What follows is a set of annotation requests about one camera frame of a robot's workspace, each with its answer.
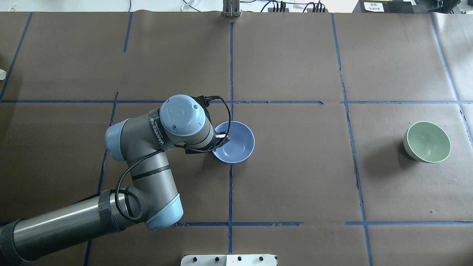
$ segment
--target white label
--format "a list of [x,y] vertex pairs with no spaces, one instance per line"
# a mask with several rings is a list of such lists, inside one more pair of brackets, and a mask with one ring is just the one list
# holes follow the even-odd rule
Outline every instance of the white label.
[[363,4],[365,4],[366,11],[384,12],[383,3],[364,2]]

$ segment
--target metal clamp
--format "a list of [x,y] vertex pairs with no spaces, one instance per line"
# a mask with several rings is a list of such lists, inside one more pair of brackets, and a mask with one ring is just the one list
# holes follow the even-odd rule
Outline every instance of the metal clamp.
[[240,13],[240,0],[223,0],[224,17],[239,17]]

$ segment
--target white object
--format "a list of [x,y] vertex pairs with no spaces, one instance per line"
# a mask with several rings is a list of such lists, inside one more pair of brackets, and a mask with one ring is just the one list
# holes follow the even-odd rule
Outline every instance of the white object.
[[383,3],[369,3],[364,2],[365,10],[372,12],[384,12]]
[[6,76],[7,73],[3,69],[0,69],[0,80],[4,80]]
[[181,266],[276,266],[278,260],[270,254],[187,255]]

